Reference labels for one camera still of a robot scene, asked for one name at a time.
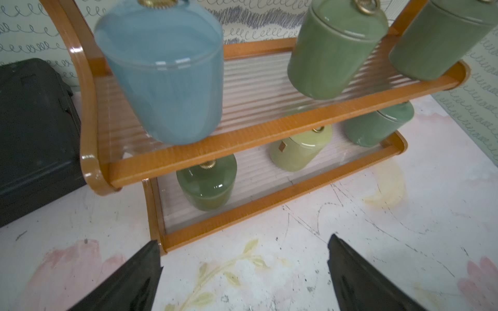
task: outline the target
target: wooden shelf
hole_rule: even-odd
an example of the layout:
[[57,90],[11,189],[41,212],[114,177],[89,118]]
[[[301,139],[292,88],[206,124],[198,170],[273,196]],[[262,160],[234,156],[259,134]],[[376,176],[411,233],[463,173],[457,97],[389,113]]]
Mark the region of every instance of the wooden shelf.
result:
[[230,200],[211,212],[188,203],[175,173],[146,179],[142,183],[151,238],[171,251],[400,154],[407,146],[396,132],[378,146],[359,147],[345,137],[341,124],[334,124],[332,142],[299,172],[276,167],[267,145],[236,153],[238,170]]
[[348,88],[330,101],[301,95],[287,79],[294,38],[225,45],[223,117],[219,127],[200,142],[166,146],[148,136],[140,126],[73,0],[41,2],[61,33],[78,73],[83,101],[81,166],[87,183],[99,195],[452,89],[469,76],[464,62],[431,82],[406,78],[390,65],[389,51],[426,2],[413,0]]

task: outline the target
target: blue jar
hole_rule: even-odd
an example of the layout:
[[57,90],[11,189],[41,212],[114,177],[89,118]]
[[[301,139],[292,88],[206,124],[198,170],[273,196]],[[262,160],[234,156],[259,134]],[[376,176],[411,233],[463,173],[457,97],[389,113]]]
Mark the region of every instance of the blue jar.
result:
[[199,141],[221,120],[222,28],[189,1],[139,2],[124,0],[102,17],[95,41],[149,135]]

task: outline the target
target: jar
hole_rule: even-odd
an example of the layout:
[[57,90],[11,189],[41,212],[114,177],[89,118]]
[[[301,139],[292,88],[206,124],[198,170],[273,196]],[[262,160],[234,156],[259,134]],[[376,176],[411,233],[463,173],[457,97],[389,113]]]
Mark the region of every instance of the jar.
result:
[[498,24],[495,0],[430,0],[389,54],[412,79],[442,76]]
[[373,147],[396,132],[414,115],[413,105],[405,102],[346,120],[344,130],[353,143]]
[[95,41],[150,136],[199,141],[221,120],[222,28],[193,1],[139,3],[118,3],[97,23]]
[[334,98],[388,28],[379,0],[313,0],[287,67],[289,80],[308,97]]
[[332,126],[275,141],[270,144],[270,158],[279,168],[288,172],[302,170],[332,140]]
[[234,188],[236,175],[237,161],[233,154],[176,172],[187,200],[203,211],[225,205]]

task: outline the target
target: brass knob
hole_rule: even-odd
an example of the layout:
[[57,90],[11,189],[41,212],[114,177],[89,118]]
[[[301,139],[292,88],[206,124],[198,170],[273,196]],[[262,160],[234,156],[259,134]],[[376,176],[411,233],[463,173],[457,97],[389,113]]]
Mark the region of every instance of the brass knob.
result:
[[[375,7],[374,9],[369,9],[368,6],[372,3],[372,1],[375,3]],[[353,0],[353,2],[356,4],[356,7],[361,13],[367,15],[374,15],[378,10],[380,10],[380,0]]]
[[208,162],[204,162],[204,163],[199,164],[199,166],[200,166],[202,169],[205,169],[205,170],[212,169],[215,165],[216,165],[216,160],[211,160],[211,161],[208,161]]
[[168,8],[178,3],[178,0],[137,0],[138,4],[148,8]]
[[314,128],[314,129],[313,129],[313,131],[314,131],[315,133],[321,133],[321,132],[323,132],[323,130],[324,130],[324,129],[325,129],[325,127],[324,127],[324,126],[322,126],[322,127],[319,127],[319,128]]

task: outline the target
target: sage green jar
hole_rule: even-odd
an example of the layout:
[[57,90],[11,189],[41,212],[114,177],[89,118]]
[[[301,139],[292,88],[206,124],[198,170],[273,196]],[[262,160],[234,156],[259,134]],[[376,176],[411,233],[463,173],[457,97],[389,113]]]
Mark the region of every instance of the sage green jar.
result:
[[275,141],[270,144],[270,158],[279,168],[288,172],[302,170],[332,140],[332,126]]
[[388,28],[379,0],[313,0],[287,67],[289,80],[313,99],[336,97]]
[[236,175],[237,161],[233,154],[176,172],[185,197],[203,211],[214,210],[227,203]]
[[496,0],[430,0],[389,54],[402,74],[442,76],[498,24]]
[[412,120],[415,110],[410,102],[397,104],[346,120],[346,136],[355,144],[373,147]]

